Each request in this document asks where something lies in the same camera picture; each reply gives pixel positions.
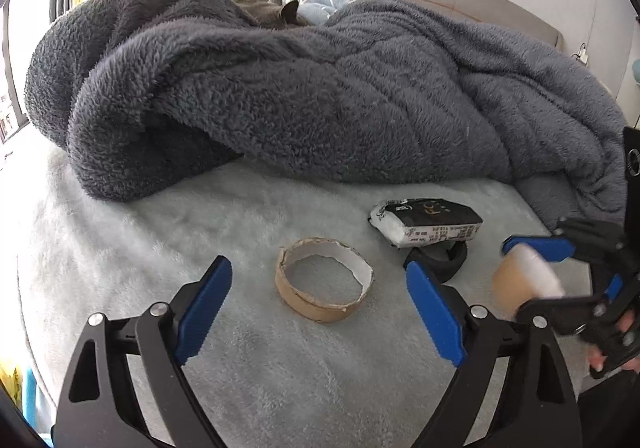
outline cat ear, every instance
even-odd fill
[[[295,24],[298,21],[298,0],[292,0],[280,9],[280,18],[286,23]]]

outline white inner surface of ring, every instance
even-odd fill
[[[335,240],[327,241],[308,241],[303,242],[289,249],[285,255],[284,270],[285,275],[287,269],[294,263],[309,256],[325,256],[336,259],[343,266],[351,271],[353,277],[362,285],[360,298],[362,298],[373,280],[373,269],[371,266],[354,250],[336,242]]]

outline yellow bag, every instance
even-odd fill
[[[22,371],[11,358],[0,358],[0,381],[18,409],[22,410]]]

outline hand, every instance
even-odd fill
[[[627,311],[622,315],[622,318],[618,322],[618,328],[624,332],[628,330],[628,328],[633,324],[635,316],[632,311]],[[591,346],[589,348],[589,364],[596,371],[601,371],[604,366],[604,360],[607,359],[607,356],[603,356],[600,349],[596,346]],[[623,370],[635,370],[636,372],[640,372],[640,357],[629,360],[624,365],[622,365]]]

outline gray fluffy blanket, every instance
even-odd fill
[[[26,102],[100,199],[246,154],[347,182],[489,177],[548,227],[625,202],[623,116],[586,68],[404,1],[269,31],[227,0],[89,0],[38,45]]]

